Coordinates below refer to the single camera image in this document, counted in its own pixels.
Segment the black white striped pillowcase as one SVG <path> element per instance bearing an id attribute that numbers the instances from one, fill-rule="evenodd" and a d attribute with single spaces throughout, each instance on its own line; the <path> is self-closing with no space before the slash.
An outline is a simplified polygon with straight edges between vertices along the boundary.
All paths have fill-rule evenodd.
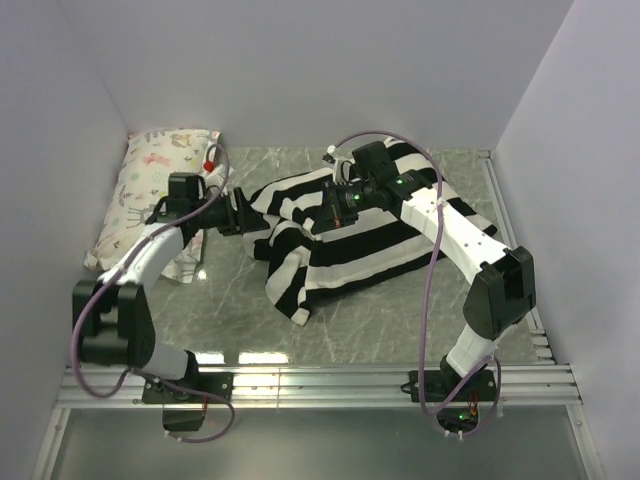
<path id="1" fill-rule="evenodd" d="M 432 241 L 380 209 L 312 235 L 322 187 L 331 178 L 323 167 L 270 182 L 250 198 L 269 227 L 244 235 L 246 253 L 267 263 L 266 295 L 297 325 L 319 304 L 418 270 L 435 256 Z"/>

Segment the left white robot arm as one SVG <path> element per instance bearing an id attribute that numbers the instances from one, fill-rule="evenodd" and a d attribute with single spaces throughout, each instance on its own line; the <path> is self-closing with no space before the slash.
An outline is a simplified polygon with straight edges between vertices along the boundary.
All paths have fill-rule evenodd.
<path id="1" fill-rule="evenodd" d="M 203 230 L 240 235 L 265 230 L 242 190 L 226 189 L 230 170 L 219 166 L 201 176 L 173 173 L 168 192 L 153 208 L 140 237 L 114 267 L 94 281 L 78 282 L 72 292 L 71 368 L 90 395 L 101 394 L 85 380 L 84 364 L 122 366 L 166 383 L 179 402 L 201 390 L 194 353 L 161 342 L 155 333 L 148 295 L 162 271 Z"/>

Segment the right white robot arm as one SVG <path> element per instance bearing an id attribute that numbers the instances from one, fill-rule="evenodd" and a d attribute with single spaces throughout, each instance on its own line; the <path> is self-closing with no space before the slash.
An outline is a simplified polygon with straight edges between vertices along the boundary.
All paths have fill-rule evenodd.
<path id="1" fill-rule="evenodd" d="M 308 295 L 344 294 L 375 285 L 441 256 L 475 285 L 482 271 L 507 259 L 508 247 L 493 239 L 491 225 L 481 224 L 437 177 L 427 154 L 397 139 L 389 138 L 384 145 L 399 173 L 415 171 L 427 186 L 401 202 L 398 216 L 368 209 L 351 226 L 332 225 L 315 234 L 305 280 Z"/>

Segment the floral patterned pillow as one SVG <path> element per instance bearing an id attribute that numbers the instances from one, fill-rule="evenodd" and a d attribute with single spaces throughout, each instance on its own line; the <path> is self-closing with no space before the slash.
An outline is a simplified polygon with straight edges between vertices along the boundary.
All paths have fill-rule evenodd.
<path id="1" fill-rule="evenodd" d="M 116 265 L 142 234 L 145 221 L 167 195 L 169 175 L 195 173 L 203 177 L 209 146 L 220 133 L 207 129 L 162 129 L 129 136 L 111 202 L 95 245 L 84 266 L 106 271 Z"/>

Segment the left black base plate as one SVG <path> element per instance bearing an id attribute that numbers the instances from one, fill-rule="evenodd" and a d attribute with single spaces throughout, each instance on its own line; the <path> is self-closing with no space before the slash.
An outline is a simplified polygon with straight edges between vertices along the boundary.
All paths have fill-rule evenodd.
<path id="1" fill-rule="evenodd" d="M 221 403 L 231 400 L 233 383 L 231 372 L 204 372 L 190 380 L 147 379 L 141 401 L 149 405 Z"/>

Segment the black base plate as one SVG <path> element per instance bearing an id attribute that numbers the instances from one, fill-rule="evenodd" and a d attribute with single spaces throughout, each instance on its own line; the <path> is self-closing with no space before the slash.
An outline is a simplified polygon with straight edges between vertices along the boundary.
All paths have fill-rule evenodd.
<path id="1" fill-rule="evenodd" d="M 231 400 L 233 383 L 231 372 L 204 372 L 190 380 L 147 379 L 141 401 L 149 405 L 221 403 Z"/>
<path id="2" fill-rule="evenodd" d="M 427 403 L 442 403 L 447 396 L 460 383 L 461 377 L 455 372 L 444 370 L 424 371 L 424 397 Z M 418 371 L 408 373 L 408 381 L 400 386 L 402 393 L 408 394 L 413 403 L 419 402 Z M 497 382 L 492 371 L 481 370 L 470 380 L 466 381 L 459 392 L 453 397 L 452 402 L 466 402 L 477 400 L 479 402 L 493 401 L 497 394 Z"/>

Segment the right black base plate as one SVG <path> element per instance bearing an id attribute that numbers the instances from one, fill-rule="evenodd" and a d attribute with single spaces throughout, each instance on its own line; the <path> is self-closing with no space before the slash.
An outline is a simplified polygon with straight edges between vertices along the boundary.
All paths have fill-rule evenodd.
<path id="1" fill-rule="evenodd" d="M 427 403 L 442 403 L 447 396 L 460 383 L 461 377 L 455 372 L 444 370 L 424 371 L 424 397 Z M 400 386 L 402 393 L 408 394 L 413 403 L 419 402 L 418 371 L 408 373 L 408 381 Z M 466 402 L 477 400 L 479 402 L 493 401 L 497 394 L 497 382 L 492 371 L 481 370 L 470 380 L 466 381 L 459 392 L 453 397 L 452 402 Z"/>

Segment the aluminium mounting rail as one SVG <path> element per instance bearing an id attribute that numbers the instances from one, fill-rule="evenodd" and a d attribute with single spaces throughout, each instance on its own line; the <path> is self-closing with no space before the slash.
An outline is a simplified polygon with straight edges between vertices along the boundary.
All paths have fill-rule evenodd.
<path id="1" fill-rule="evenodd" d="M 407 365 L 330 366 L 244 365 L 230 368 L 232 403 L 238 408 L 409 407 L 400 386 L 408 378 Z M 61 381 L 36 465 L 35 479 L 51 477 L 74 409 L 129 409 L 142 404 L 143 379 L 126 378 L 112 398 L 95 400 L 84 394 L 70 372 Z M 588 427 L 582 398 L 568 365 L 506 365 L 502 369 L 500 403 L 512 406 L 563 406 L 585 472 L 590 479 L 605 476 Z"/>

